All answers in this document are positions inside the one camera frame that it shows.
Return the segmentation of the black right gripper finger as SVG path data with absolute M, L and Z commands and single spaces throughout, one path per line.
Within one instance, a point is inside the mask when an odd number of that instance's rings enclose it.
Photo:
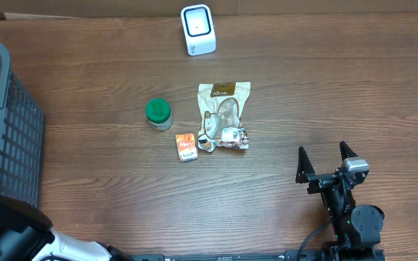
M 315 176 L 315 170 L 308 158 L 303 146 L 298 149 L 298 169 L 296 173 L 296 183 L 308 183 L 309 178 Z
M 347 158 L 357 157 L 357 153 L 355 153 L 344 141 L 340 142 L 340 154 L 342 161 L 346 160 Z

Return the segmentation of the beige snack bag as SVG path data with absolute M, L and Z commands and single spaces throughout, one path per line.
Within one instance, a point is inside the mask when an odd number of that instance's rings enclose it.
M 202 119 L 197 136 L 199 149 L 213 152 L 217 147 L 249 148 L 241 116 L 250 90 L 250 82 L 199 85 L 197 100 Z

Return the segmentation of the green lidded jar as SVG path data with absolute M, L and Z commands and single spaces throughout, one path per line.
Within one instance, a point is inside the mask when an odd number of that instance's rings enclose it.
M 149 123 L 157 131 L 166 131 L 173 125 L 170 104 L 164 99 L 149 100 L 145 112 Z

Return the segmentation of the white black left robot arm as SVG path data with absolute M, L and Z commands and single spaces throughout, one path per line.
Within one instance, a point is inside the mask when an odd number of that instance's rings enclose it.
M 51 220 L 27 202 L 0 195 L 0 261 L 111 261 L 132 258 L 96 241 L 57 232 Z

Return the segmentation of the orange Kleenex tissue pack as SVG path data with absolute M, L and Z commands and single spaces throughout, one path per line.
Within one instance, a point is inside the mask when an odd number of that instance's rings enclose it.
M 176 147 L 181 162 L 188 162 L 198 158 L 195 137 L 193 133 L 176 134 Z

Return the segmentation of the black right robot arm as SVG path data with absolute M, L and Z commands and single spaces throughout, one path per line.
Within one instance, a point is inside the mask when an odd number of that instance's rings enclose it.
M 344 141 L 340 142 L 342 164 L 332 173 L 316 174 L 304 147 L 298 149 L 296 183 L 308 184 L 309 194 L 320 194 L 329 220 L 311 232 L 294 254 L 296 260 L 384 260 L 380 232 L 385 214 L 371 204 L 357 205 L 352 189 L 362 184 L 369 174 L 368 162 L 358 156 Z M 335 240 L 322 244 L 321 249 L 307 252 L 307 243 L 328 226 L 332 226 Z

